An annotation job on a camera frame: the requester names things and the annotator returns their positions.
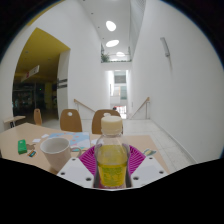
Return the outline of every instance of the white cup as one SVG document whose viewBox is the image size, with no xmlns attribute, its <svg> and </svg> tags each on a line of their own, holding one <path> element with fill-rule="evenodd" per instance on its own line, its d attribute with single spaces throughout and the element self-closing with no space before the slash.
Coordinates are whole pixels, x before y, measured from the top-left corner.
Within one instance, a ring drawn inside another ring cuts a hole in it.
<svg viewBox="0 0 224 224">
<path fill-rule="evenodd" d="M 79 147 L 73 147 L 71 149 L 69 140 L 66 138 L 49 138 L 40 144 L 40 149 L 44 153 L 50 165 L 59 172 L 62 167 L 71 158 L 71 150 L 78 149 L 81 155 L 81 149 Z"/>
</svg>

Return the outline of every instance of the light fixture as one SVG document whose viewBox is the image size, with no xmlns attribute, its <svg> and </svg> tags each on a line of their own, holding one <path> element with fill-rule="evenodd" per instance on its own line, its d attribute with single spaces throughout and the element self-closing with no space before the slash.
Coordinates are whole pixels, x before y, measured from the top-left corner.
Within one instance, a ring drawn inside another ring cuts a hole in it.
<svg viewBox="0 0 224 224">
<path fill-rule="evenodd" d="M 107 26 L 107 29 L 108 29 L 109 31 L 114 31 L 114 30 L 116 30 L 116 25 L 115 25 L 115 23 L 113 23 L 113 22 L 111 22 L 111 21 L 107 21 L 107 22 L 106 22 L 106 26 Z"/>
<path fill-rule="evenodd" d="M 124 53 L 122 53 L 122 52 L 117 52 L 117 56 L 118 56 L 118 57 L 124 57 L 124 56 L 125 56 L 125 54 L 124 54 Z"/>
<path fill-rule="evenodd" d="M 106 46 L 107 47 L 114 47 L 114 46 L 118 45 L 118 43 L 119 43 L 119 40 L 111 40 L 111 41 L 106 43 Z"/>
<path fill-rule="evenodd" d="M 164 48 L 164 51 L 165 51 L 165 56 L 169 57 L 170 56 L 170 52 L 169 52 L 169 49 L 168 49 L 168 46 L 167 46 L 165 38 L 161 37 L 160 40 L 162 41 L 162 44 L 163 44 L 163 48 Z"/>
</svg>

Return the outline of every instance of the purple object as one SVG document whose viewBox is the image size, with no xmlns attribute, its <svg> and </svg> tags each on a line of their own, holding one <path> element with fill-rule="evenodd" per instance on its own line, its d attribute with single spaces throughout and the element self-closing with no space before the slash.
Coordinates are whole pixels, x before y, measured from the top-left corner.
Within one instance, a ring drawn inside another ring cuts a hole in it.
<svg viewBox="0 0 224 224">
<path fill-rule="evenodd" d="M 135 147 L 131 145 L 129 146 L 130 146 L 130 157 L 128 160 L 128 173 L 129 176 L 131 176 L 131 174 L 139 167 L 139 165 L 143 162 L 146 156 Z M 97 163 L 94 157 L 94 148 L 95 146 L 89 148 L 79 157 L 79 159 L 90 171 L 90 173 L 92 173 L 93 176 L 95 177 L 97 173 Z"/>
<path fill-rule="evenodd" d="M 135 170 L 143 162 L 146 156 L 135 147 L 131 145 L 129 146 L 130 146 L 130 157 L 128 160 L 128 174 L 129 176 L 131 176 L 131 174 L 135 172 Z"/>
<path fill-rule="evenodd" d="M 94 157 L 94 148 L 95 146 L 89 148 L 86 152 L 84 152 L 81 156 L 79 156 L 79 159 L 89 170 L 89 172 L 92 173 L 93 176 L 95 177 L 97 171 L 97 164 Z"/>
</svg>

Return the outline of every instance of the bottle label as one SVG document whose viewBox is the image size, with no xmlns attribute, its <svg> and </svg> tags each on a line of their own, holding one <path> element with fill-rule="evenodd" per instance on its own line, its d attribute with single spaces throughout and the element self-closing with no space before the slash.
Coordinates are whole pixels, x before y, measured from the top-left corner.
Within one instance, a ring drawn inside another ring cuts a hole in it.
<svg viewBox="0 0 224 224">
<path fill-rule="evenodd" d="M 104 165 L 98 162 L 101 183 L 107 187 L 124 184 L 127 162 L 120 165 Z"/>
</svg>

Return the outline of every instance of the yellow liquid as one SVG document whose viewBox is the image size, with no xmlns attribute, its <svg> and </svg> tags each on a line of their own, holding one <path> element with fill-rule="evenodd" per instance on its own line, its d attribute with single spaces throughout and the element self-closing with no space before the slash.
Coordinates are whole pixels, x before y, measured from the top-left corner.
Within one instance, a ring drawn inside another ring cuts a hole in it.
<svg viewBox="0 0 224 224">
<path fill-rule="evenodd" d="M 120 145 L 104 145 L 97 157 L 101 183 L 107 187 L 121 186 L 125 182 L 127 152 Z"/>
</svg>

